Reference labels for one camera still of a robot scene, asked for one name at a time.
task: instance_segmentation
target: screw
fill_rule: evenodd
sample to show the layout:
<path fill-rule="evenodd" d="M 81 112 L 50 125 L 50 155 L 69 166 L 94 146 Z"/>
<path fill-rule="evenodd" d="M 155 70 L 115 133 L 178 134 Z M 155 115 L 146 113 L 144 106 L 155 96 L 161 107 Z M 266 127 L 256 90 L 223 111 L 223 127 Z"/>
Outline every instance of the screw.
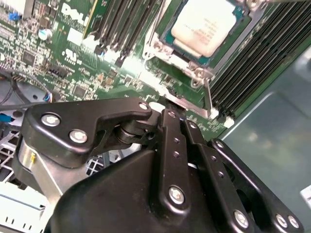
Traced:
<path fill-rule="evenodd" d="M 46 114 L 41 118 L 41 121 L 43 124 L 47 125 L 47 126 L 57 126 L 60 124 L 60 119 L 52 114 Z"/>
<path fill-rule="evenodd" d="M 277 214 L 276 219 L 282 227 L 287 228 L 287 222 L 281 215 Z"/>
<path fill-rule="evenodd" d="M 192 121 L 190 121 L 189 124 L 190 124 L 191 128 L 194 128 L 194 129 L 196 128 L 196 125 Z"/>
<path fill-rule="evenodd" d="M 69 137 L 76 143 L 85 143 L 87 141 L 87 134 L 82 130 L 73 130 L 70 132 Z"/>
<path fill-rule="evenodd" d="M 243 228 L 248 228 L 248 221 L 247 221 L 247 218 L 245 217 L 245 215 L 239 211 L 239 210 L 236 210 L 234 212 L 234 217 L 236 219 L 236 221 L 238 222 L 238 224 L 243 227 Z"/>
<path fill-rule="evenodd" d="M 139 103 L 140 108 L 142 108 L 143 110 L 147 110 L 148 109 L 148 105 L 145 103 Z"/>
<path fill-rule="evenodd" d="M 299 224 L 298 222 L 296 221 L 296 219 L 294 219 L 293 216 L 288 216 L 288 220 L 290 221 L 290 223 L 292 224 L 293 227 L 295 228 L 299 228 Z"/>
<path fill-rule="evenodd" d="M 220 147 L 220 148 L 224 148 L 223 144 L 219 141 L 216 141 L 216 144 Z"/>
<path fill-rule="evenodd" d="M 174 112 L 169 112 L 169 115 L 173 118 L 176 118 L 176 114 Z"/>
<path fill-rule="evenodd" d="M 159 42 L 155 42 L 154 48 L 155 48 L 156 51 L 160 52 L 160 51 L 163 50 L 163 45 L 161 43 L 159 43 Z"/>
<path fill-rule="evenodd" d="M 170 187 L 169 195 L 172 201 L 177 205 L 181 205 L 185 201 L 184 194 L 179 188 L 175 186 Z"/>

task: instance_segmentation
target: black plastic bracket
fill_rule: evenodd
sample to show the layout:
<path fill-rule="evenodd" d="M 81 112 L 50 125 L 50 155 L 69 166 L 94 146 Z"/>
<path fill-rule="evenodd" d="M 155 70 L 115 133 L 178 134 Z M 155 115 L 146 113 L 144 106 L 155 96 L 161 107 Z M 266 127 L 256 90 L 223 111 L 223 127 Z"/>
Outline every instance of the black plastic bracket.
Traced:
<path fill-rule="evenodd" d="M 181 133 L 177 111 L 162 111 L 157 141 L 151 208 L 168 224 L 178 225 L 190 212 L 191 202 L 186 138 Z"/>
<path fill-rule="evenodd" d="M 60 124 L 43 124 L 41 118 L 46 114 L 57 116 Z M 139 98 L 42 104 L 27 110 L 21 134 L 36 151 L 43 151 L 62 166 L 75 168 L 83 166 L 90 156 L 112 150 L 109 141 L 115 145 L 118 140 L 110 136 L 121 122 L 147 120 L 151 114 L 152 109 Z M 85 143 L 69 138 L 69 133 L 76 129 L 87 134 Z M 117 146 L 124 149 L 130 145 Z"/>
<path fill-rule="evenodd" d="M 252 170 L 220 139 L 212 139 L 209 145 L 215 148 L 221 161 L 231 174 L 231 180 L 240 198 L 245 196 L 250 204 L 251 212 L 256 224 L 264 232 L 303 232 L 302 223 L 298 218 L 274 195 L 274 193 L 252 172 Z M 277 216 L 282 216 L 283 226 L 278 222 Z M 289 216 L 295 218 L 299 228 L 289 222 Z"/>
<path fill-rule="evenodd" d="M 235 233 L 237 229 L 244 233 L 255 232 L 254 225 L 217 151 L 206 145 L 199 127 L 192 121 L 184 121 L 183 129 L 188 136 L 188 155 L 191 162 L 198 167 L 201 183 L 217 228 L 228 233 Z M 248 224 L 244 227 L 235 218 L 237 212 L 242 213 L 247 218 Z"/>

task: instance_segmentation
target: gray metal panel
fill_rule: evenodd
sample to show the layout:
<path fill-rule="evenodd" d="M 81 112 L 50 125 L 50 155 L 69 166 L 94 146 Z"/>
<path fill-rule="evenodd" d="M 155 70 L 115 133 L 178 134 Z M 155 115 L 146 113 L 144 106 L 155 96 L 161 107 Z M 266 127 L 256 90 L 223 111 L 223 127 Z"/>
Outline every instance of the gray metal panel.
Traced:
<path fill-rule="evenodd" d="M 311 185 L 311 47 L 222 139 L 311 231 L 300 191 Z"/>

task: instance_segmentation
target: motherboard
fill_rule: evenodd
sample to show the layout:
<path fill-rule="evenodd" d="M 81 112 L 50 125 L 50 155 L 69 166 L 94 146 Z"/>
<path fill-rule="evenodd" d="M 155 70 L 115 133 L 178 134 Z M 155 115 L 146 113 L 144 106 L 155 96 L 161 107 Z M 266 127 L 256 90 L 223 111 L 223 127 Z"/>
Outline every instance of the motherboard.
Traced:
<path fill-rule="evenodd" d="M 310 45 L 310 12 L 262 0 L 0 0 L 0 68 L 36 76 L 55 101 L 165 97 L 209 140 Z"/>

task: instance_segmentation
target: electrolytic capacitor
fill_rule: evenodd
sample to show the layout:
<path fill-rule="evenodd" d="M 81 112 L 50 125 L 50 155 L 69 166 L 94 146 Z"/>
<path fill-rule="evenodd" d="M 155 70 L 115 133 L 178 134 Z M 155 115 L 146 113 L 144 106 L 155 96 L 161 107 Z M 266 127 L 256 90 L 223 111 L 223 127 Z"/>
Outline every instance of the electrolytic capacitor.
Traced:
<path fill-rule="evenodd" d="M 42 30 L 39 30 L 39 33 L 38 33 L 38 36 L 40 38 L 40 40 L 49 40 L 51 37 L 52 37 L 53 33 L 50 29 L 42 29 Z"/>

